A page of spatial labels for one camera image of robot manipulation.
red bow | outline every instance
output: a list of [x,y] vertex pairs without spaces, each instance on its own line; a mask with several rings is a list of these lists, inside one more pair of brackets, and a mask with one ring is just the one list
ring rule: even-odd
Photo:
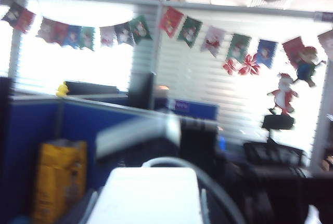
[[251,55],[247,54],[244,61],[244,67],[239,69],[238,74],[245,75],[250,73],[251,75],[258,75],[259,74],[259,65],[256,63],[256,54],[252,57]]
[[233,71],[236,70],[232,59],[229,59],[228,62],[226,62],[222,67],[228,72],[229,75],[232,75]]

black monitor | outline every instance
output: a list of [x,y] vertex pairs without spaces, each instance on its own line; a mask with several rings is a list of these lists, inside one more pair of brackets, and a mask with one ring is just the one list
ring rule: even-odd
[[129,106],[153,109],[153,72],[132,72],[129,88]]

hanging ornament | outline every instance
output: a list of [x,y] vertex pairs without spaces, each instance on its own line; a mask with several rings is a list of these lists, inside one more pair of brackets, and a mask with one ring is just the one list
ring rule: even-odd
[[207,49],[214,57],[216,57],[217,53],[219,52],[219,48],[221,46],[224,35],[224,30],[210,26],[208,28],[207,34],[204,38],[200,50],[204,51]]
[[234,58],[242,63],[249,47],[250,40],[251,37],[234,33],[226,59]]
[[26,33],[35,18],[35,14],[16,2],[12,3],[9,11],[2,20],[7,21],[13,28]]
[[333,60],[333,30],[319,35],[318,40],[325,50],[328,58]]
[[317,49],[313,46],[306,46],[301,51],[299,51],[299,60],[297,62],[297,80],[303,80],[307,82],[310,87],[315,86],[316,84],[312,81],[312,75],[315,72],[315,68],[321,63],[326,62],[322,60],[318,64],[315,64],[313,61],[317,59]]
[[299,61],[299,51],[303,50],[304,44],[301,37],[294,38],[282,44],[287,54],[290,64],[297,69]]
[[131,20],[130,27],[136,44],[138,44],[143,38],[151,39],[147,22],[143,15]]
[[258,51],[257,51],[257,56],[256,56],[257,63],[264,64],[269,69],[271,69],[273,57],[275,55],[276,46],[277,46],[276,42],[265,41],[265,40],[261,39],[259,41]]
[[100,45],[111,47],[113,45],[113,40],[116,39],[116,32],[114,31],[114,26],[101,27],[100,31]]
[[54,42],[56,22],[43,17],[41,28],[36,37],[44,39],[48,43]]
[[128,22],[115,25],[114,30],[116,32],[118,45],[126,43],[134,46],[133,34],[131,32],[130,24]]
[[159,28],[165,30],[169,38],[172,38],[181,22],[183,14],[172,7],[168,7],[163,15]]
[[250,73],[251,75],[259,75],[260,66],[256,63],[256,55],[251,56],[247,54],[243,65],[244,66],[239,69],[238,74],[246,75]]
[[186,44],[190,48],[192,48],[199,34],[201,25],[202,25],[201,21],[192,19],[189,16],[187,16],[183,24],[182,30],[178,35],[178,40],[185,41]]
[[232,75],[233,72],[236,70],[232,59],[229,59],[222,67],[228,72],[229,75]]
[[67,35],[63,41],[64,46],[69,45],[75,49],[79,47],[79,38],[81,34],[81,26],[79,25],[69,25],[67,30]]
[[294,111],[294,108],[291,107],[290,102],[292,99],[292,96],[298,97],[298,94],[290,89],[290,84],[293,83],[293,79],[289,76],[287,73],[281,73],[281,78],[278,85],[278,90],[272,91],[268,93],[267,95],[274,95],[274,102],[275,105],[273,108],[270,108],[270,112],[272,114],[276,114],[275,108],[279,107],[282,109],[281,115],[289,115],[288,113],[291,113]]
[[54,25],[54,42],[58,43],[60,46],[63,45],[65,38],[68,33],[68,25],[56,21]]
[[90,50],[94,50],[94,34],[95,28],[82,27],[80,34],[80,48],[87,47]]

yellow bag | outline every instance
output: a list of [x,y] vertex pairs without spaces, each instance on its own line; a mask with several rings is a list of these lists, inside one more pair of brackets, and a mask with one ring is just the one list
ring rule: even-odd
[[59,139],[42,144],[37,166],[33,223],[53,223],[84,195],[86,167],[86,142]]

window blinds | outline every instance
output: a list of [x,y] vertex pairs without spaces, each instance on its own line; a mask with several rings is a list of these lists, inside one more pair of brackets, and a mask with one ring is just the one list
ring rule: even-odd
[[[114,44],[99,46],[99,27],[124,23],[144,15],[154,32],[154,6],[136,6],[80,0],[28,0],[28,10],[36,13],[28,34],[23,35],[16,75],[16,87],[54,94],[64,80],[117,86],[126,91],[131,71],[150,69],[152,41],[142,40],[134,48]],[[46,43],[35,37],[42,16],[67,24],[95,27],[95,51]]]
[[[302,36],[305,45],[315,46],[319,59],[326,55],[320,47],[317,35],[330,29],[330,24],[315,23],[311,19],[241,14],[207,10],[181,9],[182,13],[201,20],[203,26],[196,43],[190,49],[185,42],[162,34],[157,69],[157,84],[170,88],[170,97],[214,103],[219,106],[218,122],[221,134],[227,142],[242,144],[244,141],[265,141],[268,132],[261,128],[263,116],[270,114],[273,97],[266,94],[277,89],[280,72],[296,78],[296,72],[283,51],[277,47],[273,67],[261,65],[260,75],[228,75],[222,69],[233,33],[252,37],[248,53],[255,54],[259,39],[283,43]],[[208,51],[200,52],[200,46],[209,25],[227,31],[217,58]],[[325,66],[317,68],[314,75],[316,87],[309,88],[305,82],[292,85],[299,98],[292,101],[296,119],[293,130],[274,131],[273,139],[281,144],[303,149],[311,156],[312,144],[322,88]]]

